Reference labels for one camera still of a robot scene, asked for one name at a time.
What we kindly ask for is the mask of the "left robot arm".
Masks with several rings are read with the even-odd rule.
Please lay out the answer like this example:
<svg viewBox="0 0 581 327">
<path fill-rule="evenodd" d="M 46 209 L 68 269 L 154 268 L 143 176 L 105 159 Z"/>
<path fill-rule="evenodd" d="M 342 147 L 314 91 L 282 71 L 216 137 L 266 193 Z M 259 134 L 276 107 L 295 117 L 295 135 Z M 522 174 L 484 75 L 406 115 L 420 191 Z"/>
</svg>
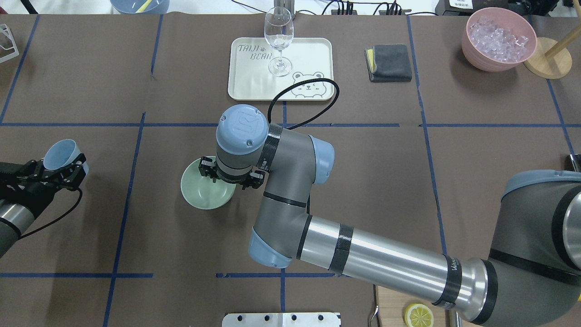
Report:
<svg viewBox="0 0 581 327">
<path fill-rule="evenodd" d="M 49 168 L 46 159 L 31 160 L 24 164 L 2 162 L 0 164 L 0 249 L 1 255 L 17 241 L 33 234 L 26 230 L 49 207 L 54 195 L 62 190 L 79 191 L 77 202 L 66 211 L 64 217 L 80 203 L 80 189 L 85 176 L 84 153 L 59 168 Z"/>
</svg>

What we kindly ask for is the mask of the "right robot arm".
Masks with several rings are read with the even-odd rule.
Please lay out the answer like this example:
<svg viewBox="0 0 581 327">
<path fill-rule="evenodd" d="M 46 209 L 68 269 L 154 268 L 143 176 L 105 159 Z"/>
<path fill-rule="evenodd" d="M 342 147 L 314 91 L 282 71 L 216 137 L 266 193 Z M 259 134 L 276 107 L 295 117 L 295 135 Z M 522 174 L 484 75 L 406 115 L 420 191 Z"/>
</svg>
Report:
<svg viewBox="0 0 581 327">
<path fill-rule="evenodd" d="M 501 199 L 487 259 L 447 254 L 307 213 L 314 184 L 332 171 L 334 147 L 271 124 L 251 105 L 225 110 L 215 159 L 202 176 L 259 188 L 266 183 L 248 253 L 286 268 L 293 259 L 456 310 L 486 327 L 537 327 L 567 313 L 580 295 L 580 174 L 529 170 Z"/>
</svg>

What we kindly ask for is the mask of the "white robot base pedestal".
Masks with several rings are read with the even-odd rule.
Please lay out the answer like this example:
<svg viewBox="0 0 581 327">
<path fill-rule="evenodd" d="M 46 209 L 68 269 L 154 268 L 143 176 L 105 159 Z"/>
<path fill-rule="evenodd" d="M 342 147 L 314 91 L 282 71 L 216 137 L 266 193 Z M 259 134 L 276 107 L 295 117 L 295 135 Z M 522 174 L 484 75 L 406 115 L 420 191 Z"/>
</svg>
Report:
<svg viewBox="0 0 581 327">
<path fill-rule="evenodd" d="M 232 313 L 222 319 L 222 327 L 340 327 L 335 312 Z"/>
</svg>

